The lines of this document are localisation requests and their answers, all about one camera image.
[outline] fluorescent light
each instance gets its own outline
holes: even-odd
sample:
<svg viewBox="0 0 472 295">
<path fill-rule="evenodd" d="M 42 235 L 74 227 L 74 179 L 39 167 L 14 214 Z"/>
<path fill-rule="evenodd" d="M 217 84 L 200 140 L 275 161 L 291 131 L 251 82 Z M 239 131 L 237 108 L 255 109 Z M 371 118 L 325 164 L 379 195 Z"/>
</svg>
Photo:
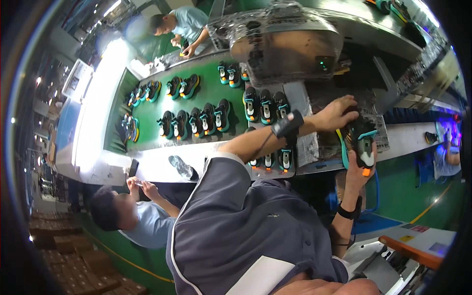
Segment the fluorescent light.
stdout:
<svg viewBox="0 0 472 295">
<path fill-rule="evenodd" d="M 115 4 L 113 4 L 108 10 L 107 12 L 105 12 L 103 14 L 103 17 L 106 17 L 110 12 L 112 12 L 116 7 L 118 7 L 118 5 L 121 3 L 121 0 L 118 0 L 115 2 Z"/>
</svg>

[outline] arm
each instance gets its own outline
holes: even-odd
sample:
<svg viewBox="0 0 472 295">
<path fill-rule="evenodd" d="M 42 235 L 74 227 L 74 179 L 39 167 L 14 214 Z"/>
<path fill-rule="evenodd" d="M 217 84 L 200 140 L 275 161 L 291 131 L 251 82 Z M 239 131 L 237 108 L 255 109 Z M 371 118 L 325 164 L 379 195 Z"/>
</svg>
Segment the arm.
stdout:
<svg viewBox="0 0 472 295">
<path fill-rule="evenodd" d="M 372 152 L 374 153 L 375 161 L 377 161 L 377 145 L 372 145 Z M 375 173 L 375 165 L 371 169 L 369 176 L 365 177 L 362 175 L 363 169 L 357 166 L 356 154 L 354 151 L 349 152 L 349 169 L 346 174 L 346 189 L 344 192 L 344 198 L 341 203 L 341 207 L 352 212 L 355 210 L 357 198 L 361 188 L 367 183 L 367 180 L 372 177 Z M 331 238 L 331 248 L 333 255 L 343 258 L 347 250 L 347 244 L 351 238 L 351 230 L 353 227 L 353 221 L 342 217 L 338 213 L 331 223 L 329 229 L 329 236 Z"/>
<path fill-rule="evenodd" d="M 157 187 L 150 182 L 143 181 L 144 194 L 154 203 L 158 204 L 170 217 L 177 217 L 180 210 L 164 199 L 157 190 Z"/>
<path fill-rule="evenodd" d="M 210 35 L 208 34 L 208 29 L 204 27 L 202 32 L 200 33 L 200 36 L 198 36 L 197 40 L 193 42 L 192 44 L 190 44 L 187 48 L 185 48 L 183 53 L 185 54 L 186 52 L 188 52 L 188 54 L 185 55 L 184 58 L 185 59 L 191 58 L 194 55 L 195 49 L 197 49 L 198 45 L 200 45 L 203 41 L 208 39 L 209 36 Z"/>
<path fill-rule="evenodd" d="M 298 136 L 305 136 L 316 131 L 334 131 L 343 127 L 347 122 L 359 116 L 359 113 L 356 111 L 343 115 L 343 112 L 348 107 L 356 104 L 357 102 L 352 95 L 345 95 L 334 100 L 316 115 L 304 117 L 304 124 L 300 127 Z M 278 139 L 271 134 L 272 130 L 269 126 L 259 128 L 233 138 L 225 145 L 221 146 L 218 151 L 235 154 L 241 158 L 244 163 L 247 163 L 253 160 L 251 157 L 257 151 L 257 155 L 254 156 L 255 159 L 275 152 L 275 150 L 286 145 L 285 138 Z"/>
</svg>

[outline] teal shoe sole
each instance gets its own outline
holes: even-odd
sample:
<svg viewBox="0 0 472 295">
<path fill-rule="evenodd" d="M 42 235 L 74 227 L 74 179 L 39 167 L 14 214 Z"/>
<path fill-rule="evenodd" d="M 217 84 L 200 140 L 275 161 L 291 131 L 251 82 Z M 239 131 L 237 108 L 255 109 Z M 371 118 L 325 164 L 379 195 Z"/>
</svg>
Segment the teal shoe sole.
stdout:
<svg viewBox="0 0 472 295">
<path fill-rule="evenodd" d="M 220 130 L 220 132 L 225 132 L 229 129 L 229 112 L 231 111 L 231 104 L 228 103 L 228 112 L 226 112 L 226 127 Z"/>
</svg>

